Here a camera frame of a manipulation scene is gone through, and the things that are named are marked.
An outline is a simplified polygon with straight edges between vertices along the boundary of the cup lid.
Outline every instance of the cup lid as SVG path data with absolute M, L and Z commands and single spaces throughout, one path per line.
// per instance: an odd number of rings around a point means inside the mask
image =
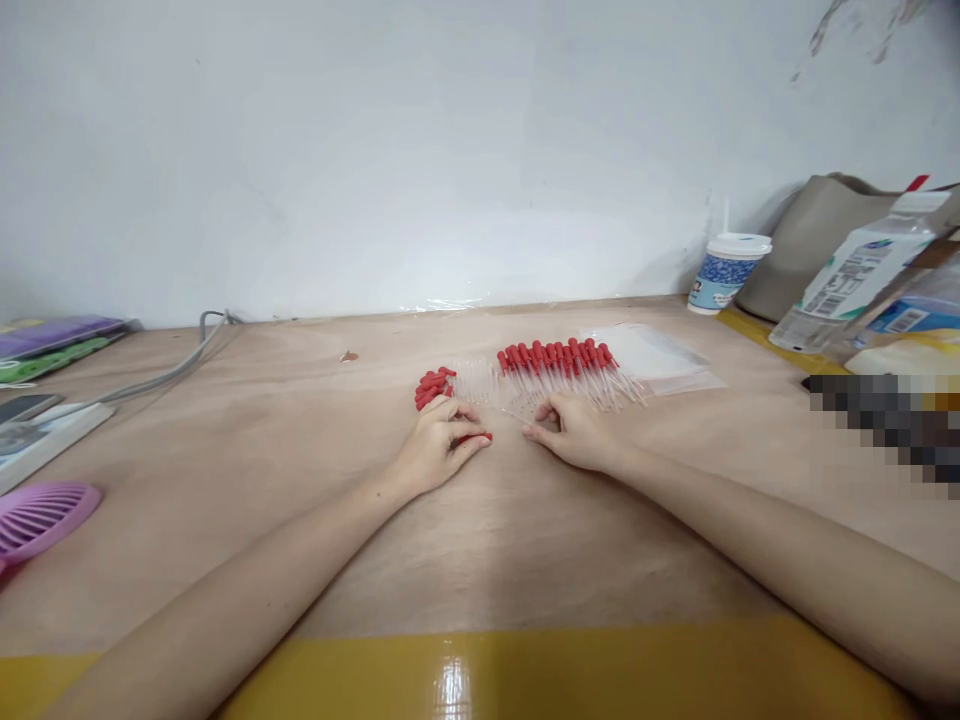
M 707 243 L 707 250 L 727 253 L 728 255 L 766 255 L 773 250 L 770 238 L 766 235 L 747 233 L 718 233 Z

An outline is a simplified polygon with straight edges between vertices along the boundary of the pixelated area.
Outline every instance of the pixelated area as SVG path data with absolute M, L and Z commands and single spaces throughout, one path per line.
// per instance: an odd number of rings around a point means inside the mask
M 955 376 L 811 375 L 811 407 L 833 412 L 838 427 L 860 430 L 910 465 L 920 482 L 944 483 L 960 499 L 960 388 Z

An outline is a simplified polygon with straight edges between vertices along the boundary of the hand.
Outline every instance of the hand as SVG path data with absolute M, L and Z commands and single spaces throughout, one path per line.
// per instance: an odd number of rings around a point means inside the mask
M 471 437 L 451 447 L 460 438 L 485 433 L 479 420 L 467 403 L 445 395 L 435 397 L 420 411 L 391 469 L 418 495 L 435 490 L 481 448 L 490 445 L 488 438 Z
M 536 419 L 559 423 L 560 432 L 551 432 L 540 425 L 526 425 L 524 437 L 586 470 L 612 475 L 635 448 L 612 416 L 601 413 L 589 400 L 576 395 L 553 393 L 537 408 Z

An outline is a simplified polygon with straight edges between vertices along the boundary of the cable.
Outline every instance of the cable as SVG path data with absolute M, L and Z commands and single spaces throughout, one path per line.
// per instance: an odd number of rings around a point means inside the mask
M 216 326 L 213 328 L 213 330 L 210 331 L 209 337 L 207 336 L 207 330 L 206 330 L 206 319 L 208 315 L 219 315 L 221 317 L 220 322 L 218 322 Z M 169 372 L 165 372 L 163 375 L 159 375 L 158 377 L 155 377 L 152 380 L 145 380 L 143 382 L 134 383 L 133 385 L 127 385 L 126 387 L 119 388 L 118 390 L 111 390 L 110 392 L 104 395 L 101 395 L 98 398 L 94 398 L 93 400 L 90 400 L 88 402 L 81 403 L 74 407 L 65 408 L 61 410 L 59 413 L 56 413 L 51 416 L 43 417 L 42 420 L 40 418 L 37 418 L 36 420 L 31 420 L 24 424 L 31 425 L 33 427 L 38 427 L 40 425 L 45 425 L 48 422 L 59 420 L 60 418 L 65 418 L 67 415 L 72 415 L 75 412 L 86 410 L 88 407 L 92 405 L 96 405 L 97 403 L 116 402 L 118 400 L 124 400 L 128 397 L 133 397 L 134 395 L 140 395 L 142 393 L 149 392 L 154 388 L 158 388 L 161 385 L 165 385 L 166 383 L 177 379 L 178 377 L 183 375 L 187 370 L 193 367 L 197 363 L 197 360 L 200 359 L 200 356 L 203 354 L 204 348 L 206 348 L 207 345 L 209 345 L 210 342 L 213 340 L 213 338 L 216 337 L 216 334 L 220 331 L 220 328 L 222 328 L 224 324 L 228 322 L 232 324 L 240 321 L 237 318 L 232 317 L 230 315 L 229 310 L 224 310 L 222 313 L 217 312 L 215 310 L 207 310 L 200 316 L 200 344 L 197 345 L 196 350 L 190 353 L 190 355 L 187 356 L 187 358 L 183 362 L 181 362 L 179 365 L 173 368 L 173 370 L 170 370 Z

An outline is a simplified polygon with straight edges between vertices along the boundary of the blue patterned cup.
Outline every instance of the blue patterned cup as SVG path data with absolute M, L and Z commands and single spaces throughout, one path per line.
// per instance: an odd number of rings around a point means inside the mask
M 764 255 L 773 250 L 765 235 L 720 233 L 707 244 L 707 256 L 693 281 L 687 307 L 702 315 L 716 315 L 750 277 Z

